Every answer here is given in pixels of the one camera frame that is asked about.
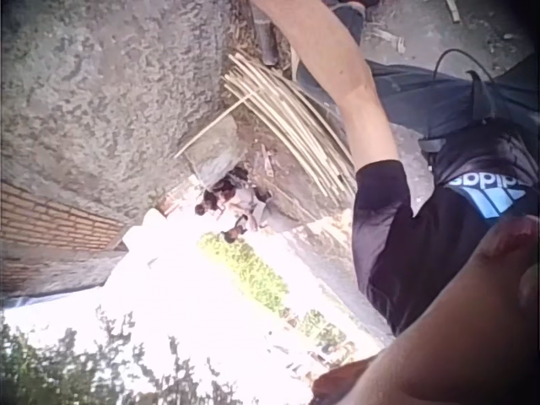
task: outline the cable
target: cable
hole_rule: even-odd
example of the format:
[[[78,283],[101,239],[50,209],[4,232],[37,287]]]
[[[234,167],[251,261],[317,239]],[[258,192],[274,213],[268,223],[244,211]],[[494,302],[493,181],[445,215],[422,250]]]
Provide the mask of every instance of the cable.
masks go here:
[[[434,102],[433,102],[433,86],[435,84],[435,80],[437,79],[437,74],[439,73],[439,68],[440,68],[440,65],[441,65],[442,61],[445,59],[445,57],[449,53],[452,53],[452,52],[462,54],[463,56],[467,57],[469,60],[474,62],[474,64],[476,64],[482,70],[482,72],[488,77],[489,82],[493,85],[493,90],[496,93],[496,95],[500,98],[500,102],[502,102],[503,106],[505,107],[505,110],[506,110],[506,113],[508,115],[509,121],[516,124],[514,122],[513,118],[512,118],[510,108],[508,107],[508,104],[505,101],[505,97],[500,93],[499,85],[495,82],[493,76],[488,72],[488,70],[483,66],[483,64],[480,63],[478,61],[478,59],[473,57],[471,54],[469,54],[469,53],[467,53],[467,52],[465,52],[465,51],[463,51],[461,49],[451,48],[451,49],[447,49],[446,51],[444,51],[444,52],[442,52],[440,54],[440,57],[437,60],[437,63],[435,64],[435,69],[433,71],[433,76],[431,78],[431,82],[429,83],[429,98],[430,98],[431,102],[429,103],[429,109],[428,109],[428,133],[427,133],[428,136],[426,138],[431,139],[431,111],[433,109],[433,104],[434,104]],[[525,148],[524,145],[519,145],[518,149],[520,149],[521,152],[523,153],[523,155],[526,157],[526,159],[529,160],[529,162],[528,162],[529,165],[531,165],[531,167],[533,169],[535,169],[535,168],[537,169],[537,162],[531,156],[531,154],[529,153],[527,148]],[[515,169],[517,169],[517,171],[520,171],[523,175],[528,177],[529,172],[527,170],[525,170],[523,167],[521,167],[521,165],[518,165],[517,163],[515,163],[515,164],[513,164],[513,166],[514,166]],[[538,183],[529,186],[529,188],[531,190],[533,190],[538,196],[540,196],[540,188],[538,187]]]
[[[447,49],[446,51],[444,51],[444,52],[442,52],[440,54],[440,57],[437,60],[437,63],[435,64],[435,70],[433,71],[433,77],[431,78],[431,83],[429,83],[429,98],[430,98],[431,102],[429,103],[429,109],[428,109],[428,136],[427,136],[427,139],[431,138],[431,111],[433,109],[433,104],[434,104],[433,103],[433,86],[435,84],[435,80],[437,79],[437,74],[439,73],[439,68],[440,68],[440,65],[441,65],[442,61],[445,59],[445,57],[449,53],[452,53],[452,52],[460,53],[463,56],[469,58],[472,62],[474,62],[474,64],[476,64],[482,70],[482,72],[488,77],[489,82],[493,85],[494,91],[499,96],[500,101],[505,106],[506,113],[508,114],[508,119],[510,121],[514,121],[512,119],[512,115],[510,113],[510,108],[508,108],[508,105],[505,102],[505,98],[500,93],[499,85],[495,82],[495,80],[493,79],[493,76],[488,72],[488,70],[483,66],[483,64],[480,63],[478,61],[478,59],[473,57],[471,54],[469,54],[469,53],[467,53],[467,52],[465,52],[465,51],[463,51],[461,49],[451,48],[451,49]]]

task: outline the bundle of sticks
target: bundle of sticks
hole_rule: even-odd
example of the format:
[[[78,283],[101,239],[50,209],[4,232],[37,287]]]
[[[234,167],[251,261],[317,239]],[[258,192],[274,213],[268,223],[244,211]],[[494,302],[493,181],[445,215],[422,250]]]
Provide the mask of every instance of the bundle of sticks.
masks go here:
[[[236,53],[229,58],[233,67],[224,75],[225,88],[238,101],[192,141],[243,103],[285,144],[325,197],[336,204],[341,197],[353,197],[350,152],[301,89],[280,72],[247,56]]]

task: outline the green foliage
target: green foliage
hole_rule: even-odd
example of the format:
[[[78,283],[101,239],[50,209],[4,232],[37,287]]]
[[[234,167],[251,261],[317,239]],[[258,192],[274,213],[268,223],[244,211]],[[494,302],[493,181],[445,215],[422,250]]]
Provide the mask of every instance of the green foliage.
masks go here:
[[[318,310],[311,310],[298,326],[308,338],[314,338],[319,344],[337,346],[343,343],[347,336],[332,323],[328,323]]]
[[[234,387],[219,383],[219,373],[208,361],[213,375],[212,392],[200,395],[198,381],[193,379],[189,359],[180,359],[178,342],[170,337],[174,356],[173,371],[157,378],[144,364],[143,345],[130,344],[135,322],[132,314],[121,322],[109,319],[98,308],[96,315],[105,334],[104,343],[96,343],[94,351],[77,353],[77,333],[67,329],[64,336],[50,347],[35,348],[28,336],[12,330],[4,319],[0,338],[0,403],[2,405],[206,405],[232,404]],[[127,379],[146,379],[155,389],[141,394],[126,387]]]
[[[269,310],[279,313],[289,292],[287,284],[254,251],[241,241],[229,244],[218,235],[205,234],[199,247],[214,261],[228,267],[239,280],[245,294],[259,301]]]

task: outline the adidas logo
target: adidas logo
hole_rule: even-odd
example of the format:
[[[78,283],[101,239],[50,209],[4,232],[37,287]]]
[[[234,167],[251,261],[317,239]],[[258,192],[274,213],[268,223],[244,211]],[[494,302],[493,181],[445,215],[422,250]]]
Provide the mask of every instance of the adidas logo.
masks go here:
[[[527,193],[527,184],[509,175],[471,172],[460,175],[448,187],[467,197],[484,218],[497,218]]]

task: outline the man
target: man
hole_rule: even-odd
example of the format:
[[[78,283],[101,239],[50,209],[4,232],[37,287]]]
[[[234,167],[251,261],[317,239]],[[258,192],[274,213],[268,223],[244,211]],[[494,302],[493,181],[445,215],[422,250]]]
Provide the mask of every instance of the man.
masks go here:
[[[202,195],[202,202],[195,206],[195,214],[203,216],[208,211],[220,211],[223,209],[219,206],[219,196],[222,193],[234,194],[234,189],[238,186],[247,183],[247,170],[235,166],[230,170],[223,179],[214,184],[209,190],[205,190]]]
[[[269,197],[263,198],[253,188],[243,188],[233,190],[224,194],[227,201],[225,207],[240,215],[235,226],[226,232],[222,232],[227,243],[234,243],[247,230],[257,232],[262,225],[262,221],[268,215],[267,201]]]
[[[448,76],[432,83],[423,69],[364,60],[361,8],[253,1],[298,52],[299,83],[343,119],[359,183],[359,286],[398,335],[379,359],[332,374],[313,403],[537,403],[520,387],[537,370],[538,303],[523,293],[537,291],[537,266],[521,277],[538,255],[537,77],[527,76],[537,74],[534,59],[495,84]],[[424,135],[435,191],[416,216],[388,119]],[[521,219],[492,229],[503,215]]]
[[[528,84],[508,84],[525,78],[525,65],[498,78],[496,87],[443,75],[432,83],[423,69],[366,63],[358,47],[359,7],[334,4],[332,12],[320,0],[254,1],[299,54],[299,83],[313,98],[327,97],[324,103],[343,119],[357,170],[359,287],[399,335],[501,215],[537,215],[537,160],[523,140],[537,143],[537,104],[527,104],[536,95]],[[430,136],[424,150],[435,191],[416,216],[388,117]]]

